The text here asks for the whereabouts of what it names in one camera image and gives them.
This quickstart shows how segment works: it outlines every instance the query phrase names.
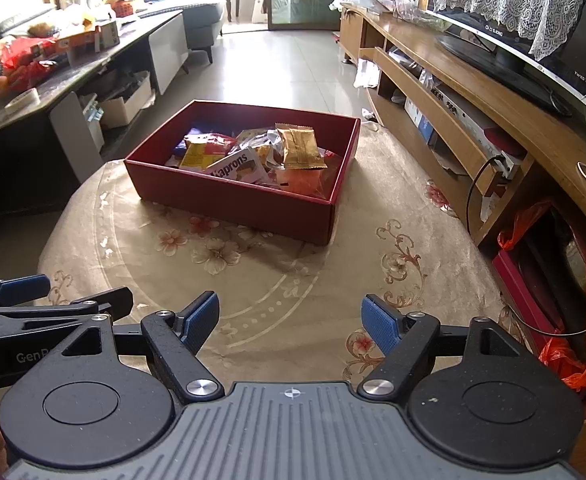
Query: open gift box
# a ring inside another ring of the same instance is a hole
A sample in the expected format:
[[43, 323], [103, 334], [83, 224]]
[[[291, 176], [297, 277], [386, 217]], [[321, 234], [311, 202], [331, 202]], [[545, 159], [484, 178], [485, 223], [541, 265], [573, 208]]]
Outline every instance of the open gift box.
[[[124, 163], [143, 200], [278, 233], [316, 245], [330, 241], [337, 202], [358, 146], [353, 117], [212, 101], [192, 101], [151, 134]], [[191, 127], [236, 136], [248, 128], [298, 124], [314, 129], [317, 145], [343, 160], [326, 200], [166, 168], [173, 147]]]

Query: silver bolt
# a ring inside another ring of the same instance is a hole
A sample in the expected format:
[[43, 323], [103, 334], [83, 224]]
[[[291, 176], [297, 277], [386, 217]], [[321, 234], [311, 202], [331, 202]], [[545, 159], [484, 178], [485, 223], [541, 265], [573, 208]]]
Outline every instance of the silver bolt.
[[191, 395], [198, 397], [204, 397], [210, 394], [214, 394], [219, 386], [215, 381], [210, 379], [195, 379], [186, 385], [186, 391]]
[[386, 379], [371, 379], [362, 384], [362, 389], [369, 395], [388, 395], [394, 390], [394, 386]]

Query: drawer front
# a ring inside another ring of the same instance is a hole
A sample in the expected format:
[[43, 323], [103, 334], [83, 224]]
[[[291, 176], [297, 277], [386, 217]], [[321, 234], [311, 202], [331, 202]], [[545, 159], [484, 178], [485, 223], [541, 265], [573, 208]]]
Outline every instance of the drawer front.
[[345, 10], [340, 25], [340, 44], [346, 54], [358, 62], [359, 46], [362, 43], [362, 29], [364, 18], [352, 10]]
[[[451, 149], [457, 160], [474, 177], [480, 171], [487, 157], [480, 147], [471, 139], [464, 127], [449, 114], [435, 96], [426, 90], [406, 69], [397, 64], [383, 49], [377, 47], [375, 62], [406, 96], [415, 103], [420, 112], [428, 119], [439, 137]], [[500, 179], [500, 173], [489, 166], [477, 181], [477, 189], [490, 196]]]

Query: roll of tape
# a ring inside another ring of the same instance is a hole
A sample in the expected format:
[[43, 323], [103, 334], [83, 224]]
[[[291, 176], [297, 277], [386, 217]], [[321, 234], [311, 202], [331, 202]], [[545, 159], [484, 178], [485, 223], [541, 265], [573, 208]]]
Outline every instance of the roll of tape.
[[24, 93], [18, 95], [15, 99], [9, 102], [5, 107], [7, 114], [14, 114], [32, 104], [39, 104], [39, 94], [37, 88], [31, 88]]

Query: wooden tv cabinet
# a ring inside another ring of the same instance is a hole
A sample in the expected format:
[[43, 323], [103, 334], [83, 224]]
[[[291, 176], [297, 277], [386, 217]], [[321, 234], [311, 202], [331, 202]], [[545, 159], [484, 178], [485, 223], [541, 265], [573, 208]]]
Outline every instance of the wooden tv cabinet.
[[[340, 46], [353, 62], [359, 58], [372, 60], [382, 72], [377, 89], [368, 89], [375, 116], [422, 165], [464, 224], [471, 178], [455, 177], [439, 165], [404, 108], [390, 101], [394, 89], [399, 88], [422, 111], [468, 175], [475, 176], [487, 157], [461, 123], [417, 78], [396, 63], [388, 50], [398, 47], [527, 150], [486, 222], [480, 220], [482, 196], [492, 195], [500, 183], [499, 174], [489, 166], [473, 189], [469, 224], [471, 237], [482, 253], [492, 257], [497, 250], [497, 234], [512, 226], [515, 213], [537, 198], [565, 192], [586, 215], [586, 180], [577, 169], [578, 161], [586, 163], [586, 135], [579, 128], [546, 113], [446, 51], [436, 41], [435, 31], [403, 22], [390, 13], [378, 16], [351, 4], [344, 7]], [[586, 474], [586, 401], [585, 425], [571, 463]]]

